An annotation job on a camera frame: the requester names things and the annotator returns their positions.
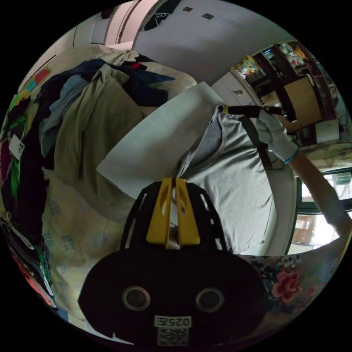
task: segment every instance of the window frame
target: window frame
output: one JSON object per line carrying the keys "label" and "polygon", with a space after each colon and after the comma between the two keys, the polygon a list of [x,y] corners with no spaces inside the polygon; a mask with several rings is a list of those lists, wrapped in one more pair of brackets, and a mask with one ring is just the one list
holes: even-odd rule
{"label": "window frame", "polygon": [[[352,167],[350,168],[341,168],[341,169],[335,169],[332,171],[327,171],[327,172],[322,172],[323,175],[333,175],[337,173],[345,173],[345,172],[352,172]],[[292,239],[294,235],[294,231],[296,229],[296,222],[297,222],[297,216],[298,215],[320,215],[321,212],[317,208],[314,202],[303,202],[302,201],[302,181],[299,177],[296,178],[296,184],[297,184],[297,193],[296,193],[296,211],[295,211],[295,216],[294,216],[294,222],[293,222],[293,227],[291,231],[291,235],[289,238],[289,242],[287,244],[287,248],[285,250],[285,255],[288,254],[291,244],[292,244]],[[343,207],[347,212],[352,211],[352,198],[348,199],[343,199],[341,200]]]}

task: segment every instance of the gray t-shirt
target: gray t-shirt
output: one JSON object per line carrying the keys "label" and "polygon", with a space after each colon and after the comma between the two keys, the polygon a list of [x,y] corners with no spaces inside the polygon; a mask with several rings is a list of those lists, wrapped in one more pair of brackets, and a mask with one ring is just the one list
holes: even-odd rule
{"label": "gray t-shirt", "polygon": [[[238,117],[215,111],[203,136],[180,159],[177,169],[177,177],[206,190],[234,253],[263,242],[273,202],[257,149]],[[171,219],[177,223],[174,208]]]}

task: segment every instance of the gloved hand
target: gloved hand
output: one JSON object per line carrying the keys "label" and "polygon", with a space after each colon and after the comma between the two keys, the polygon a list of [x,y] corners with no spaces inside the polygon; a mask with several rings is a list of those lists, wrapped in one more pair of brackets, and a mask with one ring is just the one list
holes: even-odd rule
{"label": "gloved hand", "polygon": [[259,140],[266,143],[268,150],[272,151],[285,164],[297,155],[299,147],[289,140],[286,128],[275,116],[262,109],[259,113],[257,128]]}

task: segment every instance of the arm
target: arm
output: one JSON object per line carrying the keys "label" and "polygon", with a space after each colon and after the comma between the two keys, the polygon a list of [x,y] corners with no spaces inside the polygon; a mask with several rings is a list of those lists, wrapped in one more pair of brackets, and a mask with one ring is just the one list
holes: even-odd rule
{"label": "arm", "polygon": [[300,152],[288,165],[305,183],[327,223],[336,229],[339,236],[349,236],[352,220],[342,206],[334,188],[323,174]]}
{"label": "arm", "polygon": [[305,183],[326,221],[336,229],[340,237],[348,238],[352,220],[335,190],[306,156],[299,152],[297,145],[288,139],[281,122],[262,110],[257,127],[259,139],[267,143],[268,149],[288,164]]}

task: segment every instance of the white paper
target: white paper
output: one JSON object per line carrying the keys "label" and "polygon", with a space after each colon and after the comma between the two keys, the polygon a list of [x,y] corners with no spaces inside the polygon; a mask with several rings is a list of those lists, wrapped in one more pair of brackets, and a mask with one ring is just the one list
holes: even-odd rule
{"label": "white paper", "polygon": [[143,188],[174,177],[177,162],[204,133],[222,99],[199,83],[169,100],[134,127],[97,171],[136,199]]}

